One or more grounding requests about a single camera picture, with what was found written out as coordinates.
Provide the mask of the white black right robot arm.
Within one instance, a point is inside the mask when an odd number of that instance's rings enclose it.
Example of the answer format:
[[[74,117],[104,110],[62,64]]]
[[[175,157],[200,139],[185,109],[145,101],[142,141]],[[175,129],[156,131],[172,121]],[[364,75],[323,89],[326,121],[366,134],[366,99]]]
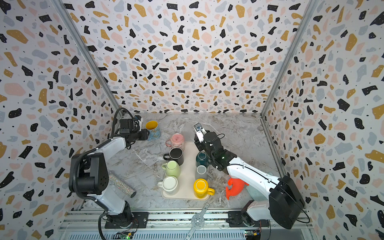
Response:
[[[304,211],[305,201],[289,176],[272,176],[247,164],[236,154],[224,149],[215,132],[206,131],[200,124],[195,128],[195,145],[208,155],[209,164],[228,174],[232,180],[241,180],[258,190],[267,201],[253,201],[245,207],[243,222],[273,219],[281,227],[290,230]]]

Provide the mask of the blue patterned mug yellow inside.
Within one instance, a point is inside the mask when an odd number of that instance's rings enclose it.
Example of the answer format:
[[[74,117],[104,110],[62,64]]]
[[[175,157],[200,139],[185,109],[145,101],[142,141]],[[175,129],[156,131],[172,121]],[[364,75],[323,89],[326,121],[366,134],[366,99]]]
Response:
[[[149,131],[148,141],[157,140],[161,137],[159,123],[157,121],[149,121],[146,124],[146,129]]]

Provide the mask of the pink mug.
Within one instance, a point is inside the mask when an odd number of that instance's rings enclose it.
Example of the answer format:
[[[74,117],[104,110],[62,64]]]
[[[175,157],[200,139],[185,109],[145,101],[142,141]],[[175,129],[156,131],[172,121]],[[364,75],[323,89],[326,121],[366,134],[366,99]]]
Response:
[[[166,141],[166,146],[170,148],[180,148],[182,151],[185,150],[185,138],[182,134],[174,134],[170,139]]]

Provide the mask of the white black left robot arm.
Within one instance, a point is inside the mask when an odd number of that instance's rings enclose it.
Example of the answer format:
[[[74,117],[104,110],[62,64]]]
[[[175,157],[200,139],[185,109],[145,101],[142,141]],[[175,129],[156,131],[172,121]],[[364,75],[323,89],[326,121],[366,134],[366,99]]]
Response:
[[[127,201],[109,187],[107,163],[116,153],[130,148],[136,141],[146,141],[149,131],[142,128],[142,118],[121,119],[114,136],[99,146],[76,154],[71,159],[69,188],[83,200],[95,202],[105,211],[107,222],[114,227],[126,228],[134,223],[134,215]]]

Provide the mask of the black mug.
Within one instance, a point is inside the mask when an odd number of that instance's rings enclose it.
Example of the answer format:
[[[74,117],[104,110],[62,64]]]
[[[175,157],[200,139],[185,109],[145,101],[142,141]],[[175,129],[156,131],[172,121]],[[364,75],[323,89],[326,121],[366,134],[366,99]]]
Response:
[[[172,148],[169,153],[163,155],[166,161],[176,161],[179,166],[184,163],[183,150],[181,148]]]

